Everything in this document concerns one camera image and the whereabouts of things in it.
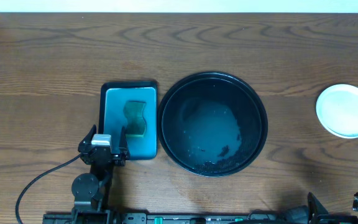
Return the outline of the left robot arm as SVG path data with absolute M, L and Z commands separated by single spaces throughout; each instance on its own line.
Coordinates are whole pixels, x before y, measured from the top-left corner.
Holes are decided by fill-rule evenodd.
M 119 223 L 122 216 L 108 207 L 109 191 L 115 167 L 130 159 L 125 128 L 121 129 L 119 146 L 112 150 L 111 136 L 98 134 L 96 126 L 78 145 L 80 159 L 90 171 L 75 178 L 71 191 L 75 198 L 73 223 Z

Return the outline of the white plate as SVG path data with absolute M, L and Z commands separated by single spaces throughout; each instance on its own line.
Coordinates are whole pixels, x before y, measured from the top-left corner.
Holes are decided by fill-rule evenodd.
M 331 134 L 345 139 L 358 138 L 358 87 L 332 85 L 316 100 L 316 115 Z

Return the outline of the green scrubbing sponge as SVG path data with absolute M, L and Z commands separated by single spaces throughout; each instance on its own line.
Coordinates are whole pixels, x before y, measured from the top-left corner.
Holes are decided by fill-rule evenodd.
M 127 101 L 124 105 L 124 117 L 127 120 L 126 136 L 131 138 L 142 138 L 147 130 L 144 118 L 145 102 Z

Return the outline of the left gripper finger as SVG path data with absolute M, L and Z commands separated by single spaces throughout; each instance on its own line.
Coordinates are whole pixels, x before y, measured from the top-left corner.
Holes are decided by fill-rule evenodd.
M 92 126 L 92 128 L 90 129 L 90 131 L 88 132 L 88 134 L 84 137 L 84 143 L 85 144 L 91 144 L 91 140 L 93 138 L 93 136 L 97 133 L 97 127 L 94 124 Z
M 127 140 L 126 140 L 126 129 L 124 126 L 121 128 L 120 139 L 119 139 L 119 150 L 121 154 L 128 154 L 129 152 L 127 146 Z

